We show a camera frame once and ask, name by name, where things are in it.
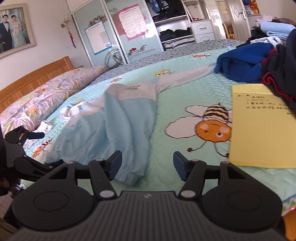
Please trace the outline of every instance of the wooden headboard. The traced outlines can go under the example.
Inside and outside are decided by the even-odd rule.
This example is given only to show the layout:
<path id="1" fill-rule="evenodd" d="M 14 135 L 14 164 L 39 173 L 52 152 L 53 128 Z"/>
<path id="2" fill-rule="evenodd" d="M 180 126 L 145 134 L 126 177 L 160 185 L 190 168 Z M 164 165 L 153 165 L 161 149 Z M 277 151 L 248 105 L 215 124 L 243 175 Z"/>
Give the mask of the wooden headboard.
<path id="1" fill-rule="evenodd" d="M 66 56 L 13 82 L 0 91 L 0 113 L 19 98 L 29 94 L 37 87 L 45 84 L 52 78 L 73 69 L 74 67 L 71 60 Z"/>

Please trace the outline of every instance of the door handle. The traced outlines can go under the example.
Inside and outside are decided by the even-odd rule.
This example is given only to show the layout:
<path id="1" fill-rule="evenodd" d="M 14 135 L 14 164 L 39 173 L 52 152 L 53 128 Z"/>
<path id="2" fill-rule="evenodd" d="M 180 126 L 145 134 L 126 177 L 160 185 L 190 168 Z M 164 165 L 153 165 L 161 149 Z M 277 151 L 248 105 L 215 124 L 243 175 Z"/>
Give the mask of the door handle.
<path id="1" fill-rule="evenodd" d="M 244 19 L 245 19 L 245 20 L 247 19 L 246 14 L 245 14 L 245 12 L 244 12 L 243 9 L 242 9 L 242 12 L 239 13 L 239 15 L 240 15 L 240 14 L 242 14 L 242 15 L 244 16 Z"/>

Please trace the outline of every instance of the white drawer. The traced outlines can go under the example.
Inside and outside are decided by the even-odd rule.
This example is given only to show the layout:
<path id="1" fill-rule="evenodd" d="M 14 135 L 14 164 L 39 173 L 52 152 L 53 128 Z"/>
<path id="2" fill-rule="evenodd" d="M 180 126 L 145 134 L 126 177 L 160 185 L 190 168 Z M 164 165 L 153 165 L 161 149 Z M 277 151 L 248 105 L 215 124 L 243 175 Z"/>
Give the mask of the white drawer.
<path id="1" fill-rule="evenodd" d="M 200 43 L 203 41 L 208 41 L 208 40 L 215 40 L 215 36 L 213 33 L 209 34 L 200 34 L 195 36 L 196 42 Z"/>
<path id="2" fill-rule="evenodd" d="M 191 23 L 194 35 L 209 34 L 213 32 L 211 21 L 202 21 Z"/>

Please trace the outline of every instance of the floral pillow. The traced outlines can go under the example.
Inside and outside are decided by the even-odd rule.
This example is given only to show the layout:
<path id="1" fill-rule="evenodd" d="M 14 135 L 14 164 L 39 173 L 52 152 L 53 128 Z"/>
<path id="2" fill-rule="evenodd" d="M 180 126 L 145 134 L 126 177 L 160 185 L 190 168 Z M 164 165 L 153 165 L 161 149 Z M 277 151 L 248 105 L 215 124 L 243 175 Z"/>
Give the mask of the floral pillow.
<path id="1" fill-rule="evenodd" d="M 21 125 L 34 131 L 64 100 L 87 86 L 104 71 L 104 66 L 74 69 L 23 96 L 0 114 L 3 136 Z"/>

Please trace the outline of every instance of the pink bordered poster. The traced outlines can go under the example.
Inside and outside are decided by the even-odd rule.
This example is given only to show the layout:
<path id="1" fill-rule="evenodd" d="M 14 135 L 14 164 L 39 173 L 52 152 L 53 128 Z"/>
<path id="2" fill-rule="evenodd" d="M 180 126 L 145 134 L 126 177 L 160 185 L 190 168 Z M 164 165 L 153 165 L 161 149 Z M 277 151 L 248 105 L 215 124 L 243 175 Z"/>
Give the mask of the pink bordered poster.
<path id="1" fill-rule="evenodd" d="M 146 22 L 139 4 L 117 12 L 128 40 L 140 37 L 147 31 Z"/>

